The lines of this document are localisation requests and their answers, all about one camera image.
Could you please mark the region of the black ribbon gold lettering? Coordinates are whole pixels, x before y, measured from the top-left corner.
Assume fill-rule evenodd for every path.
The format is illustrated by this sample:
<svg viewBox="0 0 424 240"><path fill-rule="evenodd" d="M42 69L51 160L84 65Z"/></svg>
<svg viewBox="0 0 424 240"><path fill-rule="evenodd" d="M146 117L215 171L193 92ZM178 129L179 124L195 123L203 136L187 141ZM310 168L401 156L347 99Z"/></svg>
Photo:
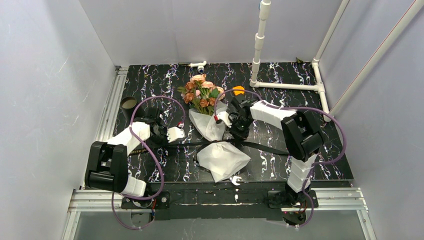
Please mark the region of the black ribbon gold lettering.
<svg viewBox="0 0 424 240"><path fill-rule="evenodd" d="M189 142L189 143L176 143L176 144L166 144L162 146L156 146L151 147L151 150L157 150L157 149L178 149L178 148L184 148L184 147L198 147L200 146L200 150L207 147L208 145L211 145L212 143L230 143L235 144L239 147L248 147L257 149L266 153L278 155L278 156L288 156L289 153L286 151L282 151L276 148L272 148L266 145L261 145L259 143L249 142L249 141L240 141L237 139L225 139L225 140L216 140L216 141L204 141L204 142Z"/></svg>

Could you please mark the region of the white wrapping paper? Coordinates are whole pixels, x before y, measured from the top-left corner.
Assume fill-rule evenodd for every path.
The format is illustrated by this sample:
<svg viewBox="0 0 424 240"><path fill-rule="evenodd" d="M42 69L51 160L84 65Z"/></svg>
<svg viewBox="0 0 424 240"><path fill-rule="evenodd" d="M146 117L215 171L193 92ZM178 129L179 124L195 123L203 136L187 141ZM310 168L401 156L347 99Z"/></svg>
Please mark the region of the white wrapping paper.
<svg viewBox="0 0 424 240"><path fill-rule="evenodd" d="M213 116L195 108L189 110L188 116L201 136L210 142L196 154L196 158L201 167L210 171L214 182L229 179L250 162L250 156L223 141L225 124L216 123Z"/></svg>

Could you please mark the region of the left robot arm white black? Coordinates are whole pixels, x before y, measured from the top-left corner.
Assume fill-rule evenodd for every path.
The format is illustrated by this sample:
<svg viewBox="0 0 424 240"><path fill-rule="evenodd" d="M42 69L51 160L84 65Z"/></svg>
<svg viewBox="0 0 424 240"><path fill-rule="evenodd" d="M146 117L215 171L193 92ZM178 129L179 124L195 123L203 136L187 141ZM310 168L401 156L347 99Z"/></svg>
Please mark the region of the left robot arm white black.
<svg viewBox="0 0 424 240"><path fill-rule="evenodd" d="M90 146L85 172L85 185L92 189L116 192L133 197L145 195L147 183L130 176L128 158L141 140L157 144L168 142L168 129L163 125L163 110L149 107L138 110L133 123L107 141Z"/></svg>

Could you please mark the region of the pink orange flower bunch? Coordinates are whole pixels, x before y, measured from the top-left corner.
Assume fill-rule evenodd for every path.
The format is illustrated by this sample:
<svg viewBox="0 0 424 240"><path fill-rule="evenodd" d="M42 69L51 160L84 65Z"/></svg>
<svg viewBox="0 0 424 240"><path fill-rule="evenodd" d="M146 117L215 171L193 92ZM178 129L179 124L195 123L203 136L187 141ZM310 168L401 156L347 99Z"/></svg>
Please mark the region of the pink orange flower bunch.
<svg viewBox="0 0 424 240"><path fill-rule="evenodd" d="M192 76L184 86L177 87L177 91L191 108L209 116L214 113L215 103L225 97L224 89L207 81L207 75L204 73Z"/></svg>

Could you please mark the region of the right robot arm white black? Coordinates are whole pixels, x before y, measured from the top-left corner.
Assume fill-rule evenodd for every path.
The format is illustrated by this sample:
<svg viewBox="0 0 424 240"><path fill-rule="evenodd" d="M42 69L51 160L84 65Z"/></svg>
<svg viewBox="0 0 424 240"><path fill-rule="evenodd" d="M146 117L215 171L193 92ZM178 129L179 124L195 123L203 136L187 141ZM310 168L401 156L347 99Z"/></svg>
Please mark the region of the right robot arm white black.
<svg viewBox="0 0 424 240"><path fill-rule="evenodd" d="M229 132L239 142L248 138L253 121L268 123L283 132L290 174L285 189L266 197L270 208L297 206L307 203L313 163L324 144L324 137L312 111L283 110L265 100L248 99L239 94L232 98L236 111L229 115Z"/></svg>

